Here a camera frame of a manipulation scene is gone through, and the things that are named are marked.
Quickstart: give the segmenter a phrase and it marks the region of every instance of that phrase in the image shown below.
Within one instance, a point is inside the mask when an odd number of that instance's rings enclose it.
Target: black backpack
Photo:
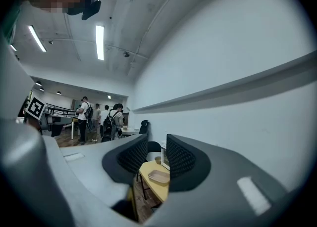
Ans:
[[[115,125],[114,117],[120,113],[117,111],[113,116],[110,115],[110,112],[107,116],[107,118],[104,120],[104,136],[101,140],[101,142],[111,141],[114,140],[114,135],[117,133],[117,127]]]
[[[90,105],[90,106],[88,106],[88,108],[87,108],[87,110],[86,110],[86,112],[85,112],[85,117],[86,117],[86,119],[87,119],[87,120],[91,119],[92,116],[93,116],[93,114],[94,114],[94,111],[93,111],[93,108],[92,108],[91,105]]]

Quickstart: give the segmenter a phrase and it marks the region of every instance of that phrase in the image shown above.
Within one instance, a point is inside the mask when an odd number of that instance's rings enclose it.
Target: wooden tray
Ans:
[[[169,174],[161,172],[159,170],[153,170],[148,174],[149,178],[159,183],[169,183]]]

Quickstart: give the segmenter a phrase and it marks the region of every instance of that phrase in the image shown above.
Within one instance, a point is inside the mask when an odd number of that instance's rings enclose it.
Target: small cup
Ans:
[[[155,162],[160,165],[161,157],[155,157]]]

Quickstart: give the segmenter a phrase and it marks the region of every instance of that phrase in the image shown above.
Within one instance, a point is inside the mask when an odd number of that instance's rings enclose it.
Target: wooden table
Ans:
[[[168,184],[162,184],[154,180],[149,179],[148,174],[153,170],[159,170],[169,174],[169,170],[166,169],[161,164],[157,164],[155,160],[150,162],[145,162],[142,164],[139,173],[141,175],[141,182],[144,180],[148,184],[149,188],[158,197],[161,202],[166,201],[168,195]]]

